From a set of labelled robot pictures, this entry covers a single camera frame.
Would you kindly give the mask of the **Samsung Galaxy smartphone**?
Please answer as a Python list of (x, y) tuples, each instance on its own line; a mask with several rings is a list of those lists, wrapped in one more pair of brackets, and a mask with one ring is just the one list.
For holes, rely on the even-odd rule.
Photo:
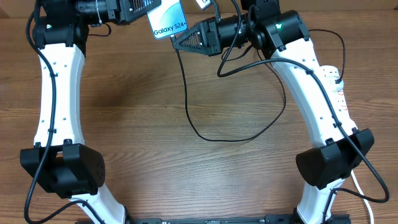
[(163, 39), (188, 29), (180, 0), (161, 0), (161, 5), (147, 13), (155, 39)]

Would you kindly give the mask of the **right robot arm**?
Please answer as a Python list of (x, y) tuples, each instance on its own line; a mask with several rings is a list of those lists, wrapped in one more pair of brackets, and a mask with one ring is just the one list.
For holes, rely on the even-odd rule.
[(312, 148), (295, 158), (305, 180), (302, 199), (290, 215), (267, 215), (267, 223), (349, 223), (331, 206), (343, 182), (366, 162), (374, 144), (368, 129), (350, 118), (337, 68), (321, 66), (310, 31), (296, 11), (282, 12), (278, 1), (242, 1), (235, 16), (219, 14), (173, 38), (176, 51), (227, 57), (246, 42), (260, 50), (262, 64), (287, 84), (308, 128)]

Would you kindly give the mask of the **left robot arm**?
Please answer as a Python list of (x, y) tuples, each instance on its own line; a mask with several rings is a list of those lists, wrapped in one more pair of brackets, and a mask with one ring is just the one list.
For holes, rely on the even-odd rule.
[(85, 145), (80, 81), (90, 27), (128, 25), (157, 0), (36, 1), (25, 32), (42, 72), (40, 121), (34, 145), (20, 153), (32, 185), (78, 205), (92, 223), (132, 223), (105, 184), (101, 153)]

